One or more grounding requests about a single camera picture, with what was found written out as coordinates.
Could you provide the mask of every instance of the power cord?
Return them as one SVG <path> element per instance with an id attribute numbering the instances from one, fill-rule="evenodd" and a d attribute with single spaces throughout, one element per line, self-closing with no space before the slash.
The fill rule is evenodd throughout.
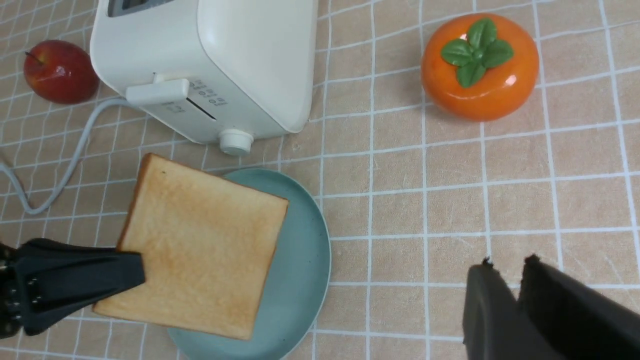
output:
<path id="1" fill-rule="evenodd" d="M 62 180 L 60 181 L 60 183 L 53 189 L 51 196 L 49 196 L 47 201 L 45 201 L 44 204 L 42 204 L 40 207 L 34 209 L 29 205 L 29 201 L 27 200 L 27 195 L 24 192 L 22 185 L 20 185 L 20 181 L 18 181 L 18 178 L 15 177 L 15 174 L 13 173 L 13 171 L 5 163 L 0 163 L 0 171 L 4 172 L 9 177 L 11 184 L 13 185 L 13 187 L 16 189 L 18 193 L 18 198 L 22 203 L 22 207 L 24 208 L 24 211 L 27 214 L 37 215 L 45 211 L 49 206 L 51 206 L 51 204 L 60 195 L 60 193 L 62 192 L 62 189 L 64 189 L 64 187 L 69 182 L 69 179 L 71 178 L 71 174 L 73 174 L 74 170 L 76 169 L 76 165 L 80 160 L 80 153 L 84 149 L 84 145 L 89 139 L 89 133 L 91 131 L 91 128 L 93 127 L 93 123 L 95 123 L 95 120 L 98 118 L 98 115 L 100 115 L 100 113 L 102 113 L 104 109 L 113 105 L 128 106 L 130 108 L 137 109 L 137 107 L 130 104 L 125 99 L 105 100 L 101 102 L 98 106 L 96 106 L 95 109 L 93 109 L 93 112 L 89 116 L 89 120 L 87 120 L 86 125 L 84 126 L 84 130 L 82 132 L 82 135 L 80 136 L 80 141 L 78 141 L 78 145 L 76 146 L 76 151 L 74 152 L 74 155 L 71 157 L 71 162 L 67 167 L 67 171 L 65 172 L 65 175 L 62 177 Z"/>

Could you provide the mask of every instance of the white toaster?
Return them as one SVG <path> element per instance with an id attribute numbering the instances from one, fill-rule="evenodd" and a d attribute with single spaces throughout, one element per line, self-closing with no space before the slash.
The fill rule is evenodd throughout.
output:
<path id="1" fill-rule="evenodd" d="M 311 108 L 317 0 L 99 0 L 98 77 L 196 143 L 248 154 Z"/>

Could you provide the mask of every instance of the kitchen counter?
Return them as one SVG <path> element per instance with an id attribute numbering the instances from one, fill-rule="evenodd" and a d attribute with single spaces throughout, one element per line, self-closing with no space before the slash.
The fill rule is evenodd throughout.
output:
<path id="1" fill-rule="evenodd" d="M 58 106 L 24 81 L 46 38 L 87 49 L 96 1 L 0 0 L 0 154 L 33 204 L 60 180 L 95 105 Z M 25 215 L 0 176 L 0 240 L 45 236 L 113 246 L 138 163 L 155 152 L 220 174 L 268 167 L 322 206 L 331 285 L 289 359 L 465 359 L 466 272 L 485 256 L 517 293 L 533 252 L 640 311 L 640 6 L 629 0 L 320 0 L 310 122 L 238 160 L 140 111 L 98 119 L 52 207 Z M 420 85 L 420 57 L 447 19 L 493 12 L 541 51 L 528 102 L 506 119 L 462 122 Z M 185 359 L 164 328 L 84 309 L 46 333 L 0 341 L 0 359 Z"/>

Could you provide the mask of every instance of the bread slice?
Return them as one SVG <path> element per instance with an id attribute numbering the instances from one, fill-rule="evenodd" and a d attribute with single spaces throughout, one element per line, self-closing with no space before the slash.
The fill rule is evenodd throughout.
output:
<path id="1" fill-rule="evenodd" d="M 93 310 L 250 339 L 288 206 L 287 199 L 147 154 L 118 244 L 142 254 L 146 282 Z"/>

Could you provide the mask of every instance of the teal plate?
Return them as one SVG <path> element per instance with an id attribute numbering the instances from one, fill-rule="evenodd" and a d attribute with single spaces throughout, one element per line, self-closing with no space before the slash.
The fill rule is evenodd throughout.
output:
<path id="1" fill-rule="evenodd" d="M 331 245 L 313 197 L 279 172 L 251 168 L 227 179 L 289 199 L 276 253 L 250 341 L 183 329 L 169 335 L 190 360 L 276 360 L 302 342 L 324 302 L 331 272 Z"/>

